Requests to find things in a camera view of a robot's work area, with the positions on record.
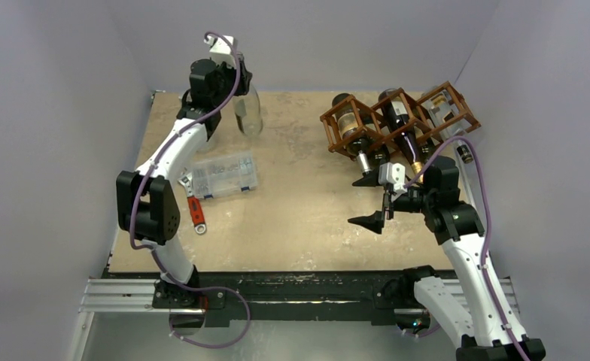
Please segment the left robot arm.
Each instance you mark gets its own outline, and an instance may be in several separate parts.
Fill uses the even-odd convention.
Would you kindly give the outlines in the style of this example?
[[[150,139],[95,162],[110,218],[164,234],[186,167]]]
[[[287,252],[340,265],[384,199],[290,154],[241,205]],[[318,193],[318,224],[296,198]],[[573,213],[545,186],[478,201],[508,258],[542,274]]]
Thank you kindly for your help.
[[[169,134],[136,170],[117,176],[118,226],[127,232],[131,248],[148,251],[158,266],[161,305],[189,308],[205,303],[205,293],[211,291],[200,286],[199,272],[180,244],[181,212],[172,184],[213,136],[222,108],[249,93],[252,77],[236,50],[195,61]]]

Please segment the clear glass bottle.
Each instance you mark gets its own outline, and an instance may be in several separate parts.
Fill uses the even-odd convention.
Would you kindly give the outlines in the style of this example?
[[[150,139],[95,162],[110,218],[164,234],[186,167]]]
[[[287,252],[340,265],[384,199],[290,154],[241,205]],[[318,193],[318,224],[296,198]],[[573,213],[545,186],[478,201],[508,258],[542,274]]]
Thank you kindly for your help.
[[[263,131],[260,97],[252,83],[247,94],[233,97],[233,110],[238,129],[243,135],[260,135]]]
[[[210,152],[217,141],[214,133],[204,124],[196,124],[191,127],[191,144],[197,153]]]

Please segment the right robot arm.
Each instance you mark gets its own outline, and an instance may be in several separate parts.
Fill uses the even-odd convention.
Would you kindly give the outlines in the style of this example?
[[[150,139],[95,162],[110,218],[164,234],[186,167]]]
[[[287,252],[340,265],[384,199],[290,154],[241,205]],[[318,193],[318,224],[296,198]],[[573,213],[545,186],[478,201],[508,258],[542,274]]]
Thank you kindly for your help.
[[[476,209],[460,199],[456,162],[436,156],[416,187],[404,185],[405,168],[386,162],[355,182],[384,188],[382,209],[349,223],[381,233],[394,212],[420,213],[448,257],[463,291],[462,305],[429,267],[407,272],[398,287],[400,300],[423,305],[446,332],[458,360],[542,360],[543,343],[528,336],[510,307],[494,271],[485,230]]]

